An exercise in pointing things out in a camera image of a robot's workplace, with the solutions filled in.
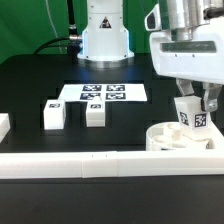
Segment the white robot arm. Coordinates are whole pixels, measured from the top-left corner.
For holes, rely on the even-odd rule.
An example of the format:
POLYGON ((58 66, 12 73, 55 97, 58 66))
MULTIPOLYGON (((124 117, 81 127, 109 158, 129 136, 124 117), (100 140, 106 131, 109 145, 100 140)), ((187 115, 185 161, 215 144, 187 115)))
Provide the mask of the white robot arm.
MULTIPOLYGON (((134 57, 123 25, 123 0, 87 0, 80 61, 111 67, 134 57)), ((224 87, 224 0, 157 0, 144 19, 157 74, 176 79, 182 95, 204 88, 202 109, 218 108, 224 87)))

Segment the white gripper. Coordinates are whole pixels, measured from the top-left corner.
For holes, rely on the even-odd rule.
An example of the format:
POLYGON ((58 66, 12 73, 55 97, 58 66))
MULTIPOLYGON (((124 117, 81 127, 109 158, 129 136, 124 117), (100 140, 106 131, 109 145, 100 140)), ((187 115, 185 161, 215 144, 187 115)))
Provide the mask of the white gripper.
POLYGON ((224 3, 158 3, 145 28, 156 72, 177 78, 182 96, 194 94, 191 80, 210 82, 203 84, 202 110, 216 111, 224 84, 224 3))

